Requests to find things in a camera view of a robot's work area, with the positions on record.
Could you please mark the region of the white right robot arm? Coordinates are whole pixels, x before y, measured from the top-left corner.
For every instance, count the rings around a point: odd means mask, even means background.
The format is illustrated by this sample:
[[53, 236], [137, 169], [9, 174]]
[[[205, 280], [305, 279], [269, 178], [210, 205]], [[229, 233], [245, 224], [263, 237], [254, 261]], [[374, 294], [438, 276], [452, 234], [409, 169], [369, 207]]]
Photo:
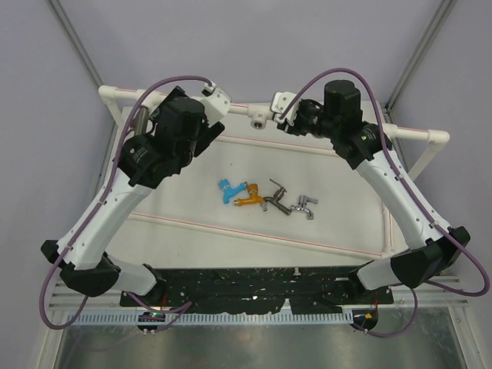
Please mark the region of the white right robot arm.
[[406, 251], [350, 273], [347, 292], [353, 301], [364, 303], [390, 284], [415, 288], [453, 265], [461, 253], [457, 246], [469, 243], [466, 228], [451, 227], [401, 168], [389, 138], [364, 121], [361, 93], [352, 81], [328, 82], [323, 103], [301, 100], [278, 129], [329, 139], [336, 154], [375, 190], [404, 236]]

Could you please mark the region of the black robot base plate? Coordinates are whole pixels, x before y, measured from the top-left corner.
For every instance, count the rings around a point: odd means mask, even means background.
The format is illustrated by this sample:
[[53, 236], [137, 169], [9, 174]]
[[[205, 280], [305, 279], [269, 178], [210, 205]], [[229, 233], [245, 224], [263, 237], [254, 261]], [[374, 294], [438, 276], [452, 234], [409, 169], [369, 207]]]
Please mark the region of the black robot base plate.
[[191, 302], [188, 313], [276, 314], [289, 303], [293, 314], [340, 312], [343, 305], [390, 305], [388, 287], [360, 292], [348, 279], [348, 267], [173, 268], [158, 269], [165, 289], [143, 299], [157, 307], [178, 308]]

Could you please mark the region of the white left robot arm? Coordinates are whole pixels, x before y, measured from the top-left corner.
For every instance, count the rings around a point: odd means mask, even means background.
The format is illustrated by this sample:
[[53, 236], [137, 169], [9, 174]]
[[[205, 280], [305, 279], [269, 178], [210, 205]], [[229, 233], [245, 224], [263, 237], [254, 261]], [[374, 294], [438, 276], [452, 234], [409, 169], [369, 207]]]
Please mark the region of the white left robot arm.
[[154, 131], [125, 141], [115, 172], [74, 228], [57, 241], [46, 241], [42, 253], [60, 271], [68, 288], [97, 297], [115, 289], [136, 294], [148, 306], [159, 304], [166, 283], [148, 264], [130, 264], [106, 248], [137, 205], [160, 183], [190, 165], [224, 130], [220, 120], [231, 99], [220, 88], [195, 100], [175, 87], [150, 113]]

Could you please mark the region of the dark long-spout faucet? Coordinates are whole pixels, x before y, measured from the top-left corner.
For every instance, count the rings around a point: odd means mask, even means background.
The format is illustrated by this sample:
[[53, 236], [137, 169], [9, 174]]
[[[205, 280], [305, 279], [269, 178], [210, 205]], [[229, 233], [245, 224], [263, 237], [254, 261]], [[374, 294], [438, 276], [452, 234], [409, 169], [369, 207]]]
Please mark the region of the dark long-spout faucet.
[[133, 118], [134, 135], [144, 135], [147, 132], [150, 109], [142, 105]]

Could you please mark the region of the white PVC pipe frame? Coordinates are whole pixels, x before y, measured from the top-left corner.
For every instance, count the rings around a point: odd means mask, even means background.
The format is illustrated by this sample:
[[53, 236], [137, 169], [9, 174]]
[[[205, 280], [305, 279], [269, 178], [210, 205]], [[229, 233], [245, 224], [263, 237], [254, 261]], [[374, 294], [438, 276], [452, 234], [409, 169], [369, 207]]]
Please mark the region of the white PVC pipe frame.
[[[305, 137], [294, 143], [272, 128], [248, 133], [246, 121], [265, 111], [265, 105], [232, 105], [224, 133], [179, 176], [165, 180], [130, 220], [149, 228], [188, 227], [353, 258], [378, 259], [394, 252], [396, 223], [374, 189], [328, 142]], [[318, 201], [314, 218], [260, 211], [255, 204], [243, 209], [219, 204], [221, 179], [256, 184], [262, 194], [279, 181], [288, 199], [313, 195]]]

